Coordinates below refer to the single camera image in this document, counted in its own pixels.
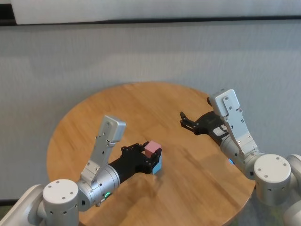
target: green indicator light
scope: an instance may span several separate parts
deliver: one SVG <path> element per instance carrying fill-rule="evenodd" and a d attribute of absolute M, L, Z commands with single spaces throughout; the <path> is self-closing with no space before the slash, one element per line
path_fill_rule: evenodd
<path fill-rule="evenodd" d="M 106 199 L 107 197 L 109 197 L 110 192 L 108 192 L 107 194 L 105 194 L 104 198 Z"/>

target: stacked blocks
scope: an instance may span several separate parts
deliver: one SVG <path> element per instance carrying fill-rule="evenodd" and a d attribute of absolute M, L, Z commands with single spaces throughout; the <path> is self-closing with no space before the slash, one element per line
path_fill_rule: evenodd
<path fill-rule="evenodd" d="M 161 145 L 156 143 L 155 141 L 150 141 L 146 146 L 145 146 L 145 155 L 146 157 L 150 158 L 153 153 L 155 153 L 156 150 L 161 148 Z M 156 174 L 162 167 L 162 154 L 160 156 L 159 162 L 155 167 L 152 169 L 152 174 Z"/>

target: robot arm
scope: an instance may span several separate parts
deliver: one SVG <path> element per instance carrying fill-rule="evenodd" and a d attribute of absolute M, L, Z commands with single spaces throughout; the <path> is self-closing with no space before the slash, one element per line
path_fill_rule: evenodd
<path fill-rule="evenodd" d="M 150 174 L 162 150 L 158 148 L 148 158 L 142 153 L 148 142 L 122 147 L 120 158 L 108 163 L 112 148 L 121 140 L 125 128 L 125 122 L 105 116 L 79 181 L 60 179 L 46 187 L 31 187 L 0 221 L 0 226 L 78 226 L 79 211 L 94 205 L 99 207 L 135 173 Z"/>
<path fill-rule="evenodd" d="M 289 192 L 301 192 L 301 157 L 287 159 L 259 151 L 242 115 L 242 109 L 232 89 L 224 90 L 207 99 L 213 112 L 191 121 L 181 112 L 181 126 L 194 134 L 208 134 L 247 178 L 256 181 L 257 197 L 267 205 L 278 205 L 287 199 Z M 301 201 L 284 215 L 288 226 L 301 224 Z"/>

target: pink cube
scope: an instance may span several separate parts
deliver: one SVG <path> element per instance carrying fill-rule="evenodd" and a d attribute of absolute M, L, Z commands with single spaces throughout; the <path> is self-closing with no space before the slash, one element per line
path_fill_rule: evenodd
<path fill-rule="evenodd" d="M 150 158 L 159 148 L 161 148 L 161 145 L 151 140 L 144 148 L 146 157 Z"/>

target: wooden tabletop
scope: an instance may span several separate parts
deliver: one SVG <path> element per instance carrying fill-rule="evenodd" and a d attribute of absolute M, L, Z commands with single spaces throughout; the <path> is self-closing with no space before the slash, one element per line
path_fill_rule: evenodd
<path fill-rule="evenodd" d="M 86 226 L 221 226 L 250 198 L 254 182 L 244 177 L 207 135 L 180 125 L 211 111 L 207 95 L 181 85 L 141 82 L 106 89 L 82 101 L 61 120 L 48 147 L 50 181 L 79 179 L 104 115 L 127 123 L 110 162 L 122 146 L 154 140 L 162 145 L 158 175 L 135 174 L 101 207 L 80 213 Z"/>

